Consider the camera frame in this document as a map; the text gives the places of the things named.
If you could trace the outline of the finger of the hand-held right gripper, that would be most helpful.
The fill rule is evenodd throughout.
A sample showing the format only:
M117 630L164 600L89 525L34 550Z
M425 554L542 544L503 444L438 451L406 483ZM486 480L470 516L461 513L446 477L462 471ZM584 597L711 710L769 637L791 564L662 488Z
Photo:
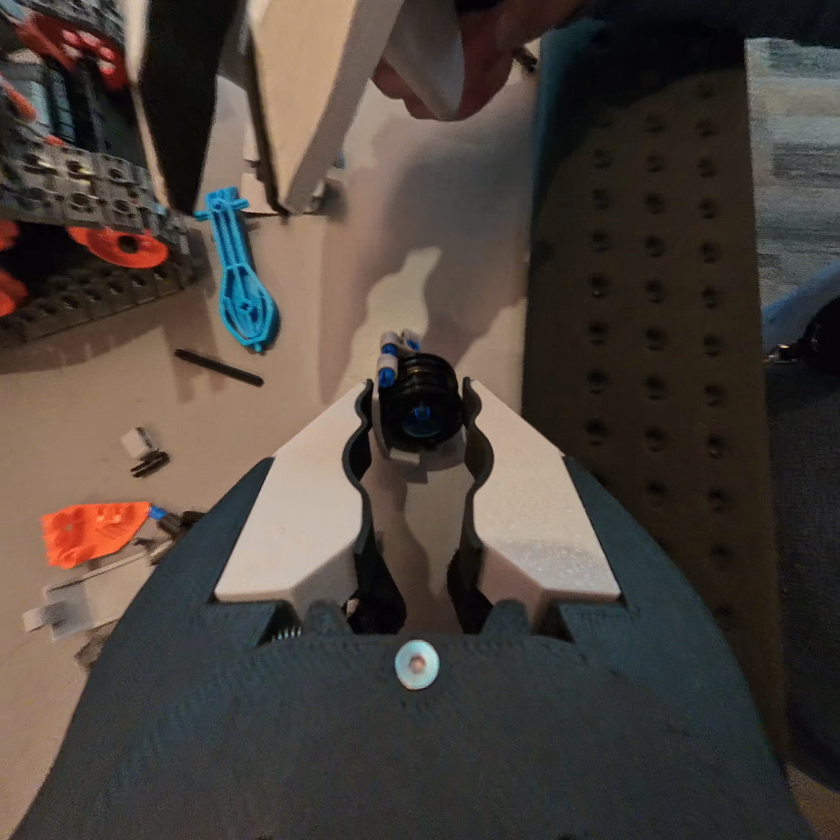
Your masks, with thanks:
M303 214L354 120L400 1L248 2L249 106L266 199Z
M216 108L221 2L123 2L124 60L157 200L192 215Z

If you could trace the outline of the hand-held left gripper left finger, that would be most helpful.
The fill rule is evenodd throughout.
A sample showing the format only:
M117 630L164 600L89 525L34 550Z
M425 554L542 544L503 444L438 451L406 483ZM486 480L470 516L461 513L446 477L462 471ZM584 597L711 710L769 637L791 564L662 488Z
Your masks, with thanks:
M357 601L351 626L396 634L406 605L377 547L371 499L373 384L352 386L273 455L215 586L223 603Z

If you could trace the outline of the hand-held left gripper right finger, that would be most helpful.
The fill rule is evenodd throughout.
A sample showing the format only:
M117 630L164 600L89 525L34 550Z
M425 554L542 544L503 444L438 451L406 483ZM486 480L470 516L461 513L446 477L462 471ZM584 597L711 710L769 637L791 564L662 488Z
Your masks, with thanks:
M448 595L461 630L516 602L533 631L559 604L614 605L621 588L563 453L477 380L464 380L471 478Z

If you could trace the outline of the black toy wheel assembly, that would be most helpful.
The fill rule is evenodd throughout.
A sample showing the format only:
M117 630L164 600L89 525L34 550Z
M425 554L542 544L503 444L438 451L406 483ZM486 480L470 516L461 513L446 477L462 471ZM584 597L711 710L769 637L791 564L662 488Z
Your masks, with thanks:
M380 438L389 456L431 454L459 434L464 409L455 369L422 350L413 331L381 335L375 384Z

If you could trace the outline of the person's right forearm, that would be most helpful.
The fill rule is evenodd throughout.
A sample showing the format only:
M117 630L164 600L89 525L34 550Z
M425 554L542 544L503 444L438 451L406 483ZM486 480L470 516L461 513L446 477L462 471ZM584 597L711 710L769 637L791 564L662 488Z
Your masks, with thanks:
M592 1L573 14L601 20L652 20L728 29L745 38L839 46L838 1Z

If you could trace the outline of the black elbow connector blue pin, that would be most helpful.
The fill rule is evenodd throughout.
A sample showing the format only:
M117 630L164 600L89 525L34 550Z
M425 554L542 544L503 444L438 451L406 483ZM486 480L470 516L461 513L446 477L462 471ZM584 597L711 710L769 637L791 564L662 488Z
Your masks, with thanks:
M150 519L156 523L159 529L173 538L191 529L203 516L204 512L202 511L188 510L179 514L155 505L151 505L149 511Z

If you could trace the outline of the tracked toy robot vehicle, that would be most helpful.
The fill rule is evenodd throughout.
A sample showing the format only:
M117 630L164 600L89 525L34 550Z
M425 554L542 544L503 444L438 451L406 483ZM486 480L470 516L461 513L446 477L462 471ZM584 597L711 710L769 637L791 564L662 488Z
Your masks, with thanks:
M119 2L1 2L1 346L189 288L198 257L154 194Z

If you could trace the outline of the black axle rod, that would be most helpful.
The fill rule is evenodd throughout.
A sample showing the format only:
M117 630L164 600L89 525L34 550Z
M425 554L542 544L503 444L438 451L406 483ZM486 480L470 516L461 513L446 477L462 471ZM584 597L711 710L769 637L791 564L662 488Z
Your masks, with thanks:
M254 387L263 387L265 384L264 379L255 373L244 371L230 364L208 358L193 351L175 349L173 351L173 355L179 361L183 361L205 371L222 375L236 382L243 382Z

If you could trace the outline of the blue brick separator tool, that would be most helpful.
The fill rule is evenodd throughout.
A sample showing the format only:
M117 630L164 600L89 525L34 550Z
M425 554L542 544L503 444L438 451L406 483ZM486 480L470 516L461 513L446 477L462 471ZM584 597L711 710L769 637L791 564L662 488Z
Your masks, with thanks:
M245 349L266 352L275 342L280 313L259 279L239 213L249 206L236 186L205 195L204 209L195 219L208 222L221 268L217 308L227 332Z

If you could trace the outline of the orange plastic panel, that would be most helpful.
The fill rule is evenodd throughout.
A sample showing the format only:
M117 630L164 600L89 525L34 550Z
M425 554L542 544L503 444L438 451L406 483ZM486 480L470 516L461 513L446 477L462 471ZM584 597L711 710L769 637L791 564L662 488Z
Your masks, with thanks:
M151 514L148 501L73 505L40 518L49 566L74 569L124 549Z

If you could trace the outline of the large grey flat panel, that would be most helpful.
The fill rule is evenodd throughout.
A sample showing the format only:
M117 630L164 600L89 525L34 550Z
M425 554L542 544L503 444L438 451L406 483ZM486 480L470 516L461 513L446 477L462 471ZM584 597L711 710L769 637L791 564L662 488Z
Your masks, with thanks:
M153 571L153 563L141 552L50 586L44 589L42 604L23 615L24 630L48 631L57 642L117 622Z

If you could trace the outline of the black perforated board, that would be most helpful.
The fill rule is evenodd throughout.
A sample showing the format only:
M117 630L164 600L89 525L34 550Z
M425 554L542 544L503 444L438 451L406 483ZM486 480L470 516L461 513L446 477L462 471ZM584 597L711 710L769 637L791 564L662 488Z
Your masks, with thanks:
M521 409L683 571L788 747L745 47L542 43Z

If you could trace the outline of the dark grey beam connector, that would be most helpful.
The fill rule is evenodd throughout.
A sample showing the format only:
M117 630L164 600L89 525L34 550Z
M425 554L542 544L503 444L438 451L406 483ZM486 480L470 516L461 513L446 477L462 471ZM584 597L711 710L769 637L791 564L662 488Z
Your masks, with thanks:
M109 634L93 634L89 639L76 651L74 659L77 665L86 673L91 671L91 668L96 664L102 655L106 643L110 638Z

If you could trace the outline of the person's blue-clothed body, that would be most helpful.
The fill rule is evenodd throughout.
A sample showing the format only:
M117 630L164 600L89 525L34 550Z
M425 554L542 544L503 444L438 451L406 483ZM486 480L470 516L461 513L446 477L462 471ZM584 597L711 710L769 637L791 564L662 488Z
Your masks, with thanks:
M765 307L763 351L798 340L838 293L835 261ZM764 380L794 761L838 791L839 377L767 364Z

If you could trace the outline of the black badge reel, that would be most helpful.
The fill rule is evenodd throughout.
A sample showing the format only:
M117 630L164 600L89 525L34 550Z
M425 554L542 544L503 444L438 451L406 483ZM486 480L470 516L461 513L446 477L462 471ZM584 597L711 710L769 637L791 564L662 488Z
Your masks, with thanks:
M826 375L839 376L839 310L825 306L807 324L803 335L772 348L766 364L802 364Z

